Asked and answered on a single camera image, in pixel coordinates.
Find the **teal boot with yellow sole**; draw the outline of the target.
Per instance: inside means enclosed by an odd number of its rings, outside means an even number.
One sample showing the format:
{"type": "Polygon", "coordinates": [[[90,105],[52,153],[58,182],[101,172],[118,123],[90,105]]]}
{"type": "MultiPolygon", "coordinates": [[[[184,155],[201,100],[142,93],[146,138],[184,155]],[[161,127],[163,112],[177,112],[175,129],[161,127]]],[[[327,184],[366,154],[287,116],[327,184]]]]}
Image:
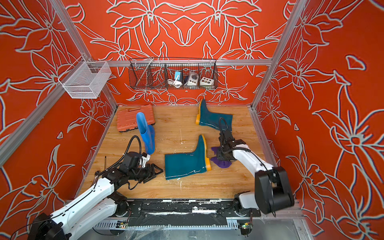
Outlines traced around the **teal boot with yellow sole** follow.
{"type": "Polygon", "coordinates": [[[207,156],[207,143],[204,135],[199,135],[196,149],[190,153],[165,155],[165,178],[173,180],[212,170],[207,156]]]}

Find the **purple cloth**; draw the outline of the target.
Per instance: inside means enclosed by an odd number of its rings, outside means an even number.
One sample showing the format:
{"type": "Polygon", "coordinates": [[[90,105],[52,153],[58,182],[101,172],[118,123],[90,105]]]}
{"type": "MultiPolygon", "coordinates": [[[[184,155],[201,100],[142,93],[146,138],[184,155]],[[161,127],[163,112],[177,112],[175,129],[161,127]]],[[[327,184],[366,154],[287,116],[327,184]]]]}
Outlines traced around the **purple cloth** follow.
{"type": "Polygon", "coordinates": [[[227,169],[232,165],[232,163],[229,161],[222,161],[218,159],[217,153],[218,153],[219,147],[211,147],[211,150],[214,152],[215,156],[210,158],[210,161],[215,163],[219,168],[227,169]]]}

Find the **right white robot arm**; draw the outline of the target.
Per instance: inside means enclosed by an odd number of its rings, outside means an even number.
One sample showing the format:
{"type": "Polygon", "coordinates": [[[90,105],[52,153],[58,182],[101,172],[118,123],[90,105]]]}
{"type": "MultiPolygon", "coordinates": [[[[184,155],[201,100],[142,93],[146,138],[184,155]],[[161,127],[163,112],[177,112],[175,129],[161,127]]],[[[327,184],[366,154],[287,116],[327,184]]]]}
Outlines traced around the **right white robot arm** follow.
{"type": "Polygon", "coordinates": [[[219,136],[220,146],[215,150],[219,162],[238,161],[255,179],[255,190],[235,196],[239,210],[257,209],[263,214],[276,213],[295,205],[288,174],[282,167],[275,167],[256,155],[246,143],[236,140],[232,132],[224,130],[219,136]]]}

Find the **bright blue rubber boot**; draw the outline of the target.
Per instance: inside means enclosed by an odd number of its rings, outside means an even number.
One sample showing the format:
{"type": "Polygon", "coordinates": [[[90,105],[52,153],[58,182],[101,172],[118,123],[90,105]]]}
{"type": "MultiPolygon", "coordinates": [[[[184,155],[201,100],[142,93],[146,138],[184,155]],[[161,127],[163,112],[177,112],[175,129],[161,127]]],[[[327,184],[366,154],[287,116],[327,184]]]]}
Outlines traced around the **bright blue rubber boot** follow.
{"type": "Polygon", "coordinates": [[[145,144],[146,153],[152,155],[155,152],[155,129],[147,123],[145,114],[142,112],[136,115],[137,125],[145,144]]]}

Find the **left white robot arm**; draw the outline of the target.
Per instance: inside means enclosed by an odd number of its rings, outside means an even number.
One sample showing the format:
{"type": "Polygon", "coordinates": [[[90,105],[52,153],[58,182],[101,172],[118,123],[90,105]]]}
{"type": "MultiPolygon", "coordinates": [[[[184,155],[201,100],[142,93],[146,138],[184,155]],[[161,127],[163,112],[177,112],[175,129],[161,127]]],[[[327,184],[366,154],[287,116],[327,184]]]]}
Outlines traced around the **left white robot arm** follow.
{"type": "Polygon", "coordinates": [[[130,216],[133,211],[128,199],[118,190],[130,181],[145,184],[163,172],[157,165],[148,163],[150,157],[146,153],[125,153],[100,172],[83,194],[50,215],[36,217],[28,239],[77,240],[110,216],[130,216]]]}

